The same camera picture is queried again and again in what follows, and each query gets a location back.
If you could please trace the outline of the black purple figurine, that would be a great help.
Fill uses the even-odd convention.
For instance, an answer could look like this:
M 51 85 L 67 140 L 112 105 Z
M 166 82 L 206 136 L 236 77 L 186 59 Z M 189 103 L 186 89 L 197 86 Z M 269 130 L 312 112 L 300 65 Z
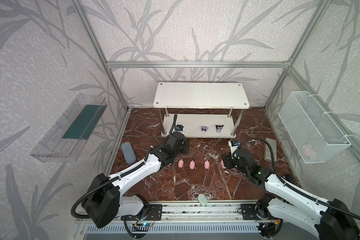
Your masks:
M 221 133 L 224 125 L 216 125 L 216 132 Z

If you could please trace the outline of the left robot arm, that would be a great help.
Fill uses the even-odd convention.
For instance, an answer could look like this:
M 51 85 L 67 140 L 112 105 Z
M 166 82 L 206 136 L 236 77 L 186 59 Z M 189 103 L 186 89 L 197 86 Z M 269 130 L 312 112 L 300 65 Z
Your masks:
M 144 218 L 149 203 L 141 196 L 126 197 L 125 193 L 144 178 L 172 164 L 176 155 L 189 152 L 189 141 L 180 132 L 169 134 L 162 142 L 147 151 L 146 156 L 123 171 L 106 176 L 97 175 L 87 192 L 72 206 L 76 219 L 91 219 L 103 228 L 114 218 L 127 220 L 129 216 Z

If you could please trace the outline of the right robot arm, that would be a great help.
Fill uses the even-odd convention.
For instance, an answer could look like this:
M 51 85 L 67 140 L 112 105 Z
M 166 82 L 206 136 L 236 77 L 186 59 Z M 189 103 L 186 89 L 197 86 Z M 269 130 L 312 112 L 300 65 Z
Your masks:
M 247 149 L 222 155 L 224 167 L 236 169 L 253 185 L 268 192 L 258 200 L 262 218 L 286 220 L 320 240 L 360 240 L 360 216 L 338 199 L 319 198 L 257 165 Z

